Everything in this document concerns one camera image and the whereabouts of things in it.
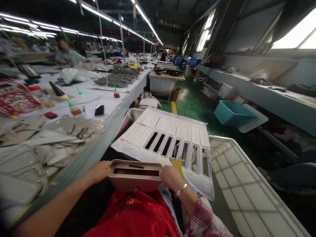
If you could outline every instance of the silver bracelet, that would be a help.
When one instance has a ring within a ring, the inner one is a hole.
[[[174,195],[175,195],[176,197],[179,197],[180,194],[183,192],[183,190],[184,190],[187,186],[188,186],[188,183],[186,183],[185,185],[183,185],[183,187],[182,187],[178,192],[176,192]]]

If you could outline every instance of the plaid sleeve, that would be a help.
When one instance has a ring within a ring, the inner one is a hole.
[[[223,222],[214,215],[205,196],[200,196],[193,216],[189,220],[188,236],[192,237],[233,237]]]

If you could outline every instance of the mobile phone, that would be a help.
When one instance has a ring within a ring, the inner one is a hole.
[[[99,117],[104,115],[104,105],[97,105],[95,107],[94,116]]]

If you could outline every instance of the teal plastic bin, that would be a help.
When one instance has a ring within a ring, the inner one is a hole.
[[[256,116],[241,104],[220,100],[214,115],[222,125],[240,127],[255,119]]]

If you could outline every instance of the hand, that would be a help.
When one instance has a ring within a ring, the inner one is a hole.
[[[172,189],[175,193],[185,185],[185,181],[182,179],[180,173],[173,166],[164,166],[160,178],[164,185]]]
[[[104,180],[109,175],[110,171],[110,161],[99,161],[82,176],[82,179],[91,186]]]
[[[60,64],[62,64],[62,65],[66,65],[66,64],[67,64],[67,62],[66,62],[65,60],[60,60]]]

